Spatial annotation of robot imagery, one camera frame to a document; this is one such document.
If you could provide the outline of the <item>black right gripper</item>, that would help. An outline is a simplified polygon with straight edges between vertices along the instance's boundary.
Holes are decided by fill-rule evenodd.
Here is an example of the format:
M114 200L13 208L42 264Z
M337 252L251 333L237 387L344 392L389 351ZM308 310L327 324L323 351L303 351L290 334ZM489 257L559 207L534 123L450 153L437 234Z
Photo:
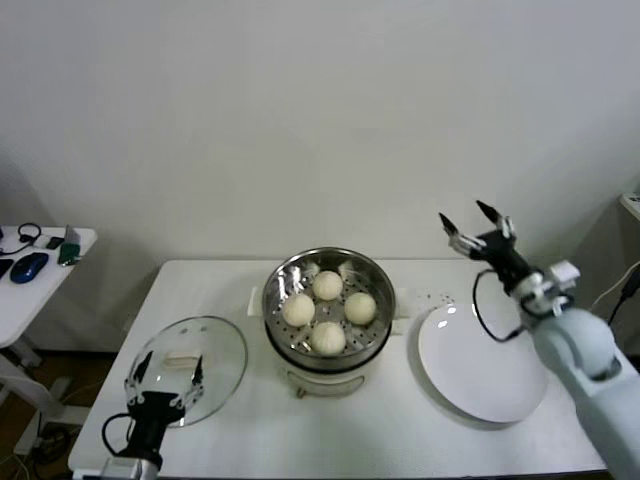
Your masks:
M505 291L512 291L522 280L533 273L533 267L515 249L516 232L509 216L503 216L494 207L476 201L495 230L481 234L478 238L462 234L443 213L439 218L448 236L449 246L470 260L482 260L497 273Z

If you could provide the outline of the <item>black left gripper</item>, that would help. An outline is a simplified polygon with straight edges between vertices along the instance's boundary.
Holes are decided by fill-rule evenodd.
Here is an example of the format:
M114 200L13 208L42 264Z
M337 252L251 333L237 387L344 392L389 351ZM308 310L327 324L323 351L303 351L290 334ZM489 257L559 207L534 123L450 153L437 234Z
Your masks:
M182 419L204 394L203 356L197 359L188 388L181 394L145 391L144 379L153 351L139 354L124 380L126 406L134 420L127 453L137 458L159 456L167 427Z

